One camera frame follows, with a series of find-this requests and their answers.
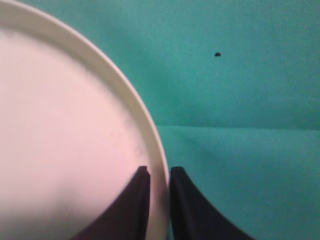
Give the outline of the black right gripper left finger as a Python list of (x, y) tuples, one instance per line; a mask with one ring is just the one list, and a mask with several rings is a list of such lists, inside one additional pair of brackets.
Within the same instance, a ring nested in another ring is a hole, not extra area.
[(146, 166), (137, 168), (117, 199), (73, 240), (144, 240), (151, 195), (151, 176)]

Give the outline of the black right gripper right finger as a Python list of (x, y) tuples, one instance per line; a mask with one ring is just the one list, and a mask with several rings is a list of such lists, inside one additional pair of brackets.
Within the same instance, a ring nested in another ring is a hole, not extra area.
[(181, 166), (170, 170), (169, 195), (175, 240), (252, 239), (211, 205)]

